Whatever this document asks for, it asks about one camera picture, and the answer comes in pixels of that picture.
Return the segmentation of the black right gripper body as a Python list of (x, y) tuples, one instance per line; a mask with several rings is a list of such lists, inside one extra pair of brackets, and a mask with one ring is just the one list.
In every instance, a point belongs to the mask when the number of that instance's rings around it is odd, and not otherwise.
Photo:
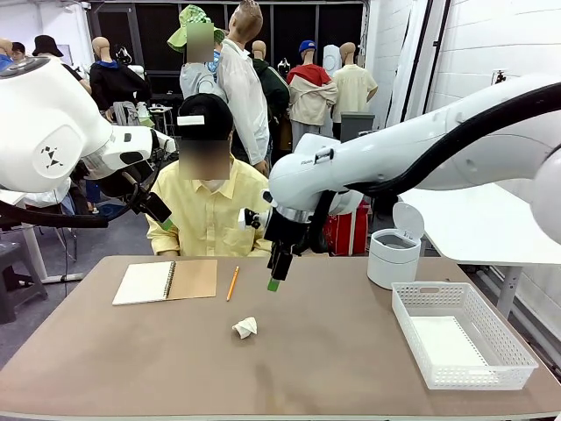
[(281, 214), (273, 214), (268, 220), (264, 238), (274, 244), (282, 244), (293, 254), (302, 255), (309, 247), (308, 228), (309, 224), (289, 220)]

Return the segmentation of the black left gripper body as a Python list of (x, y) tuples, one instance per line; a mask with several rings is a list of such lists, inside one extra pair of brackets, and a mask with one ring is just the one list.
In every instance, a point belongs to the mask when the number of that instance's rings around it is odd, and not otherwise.
[(145, 182), (152, 174), (148, 162), (138, 162), (100, 179), (99, 187), (106, 196), (120, 198), (130, 206), (149, 206), (154, 202), (154, 194)]

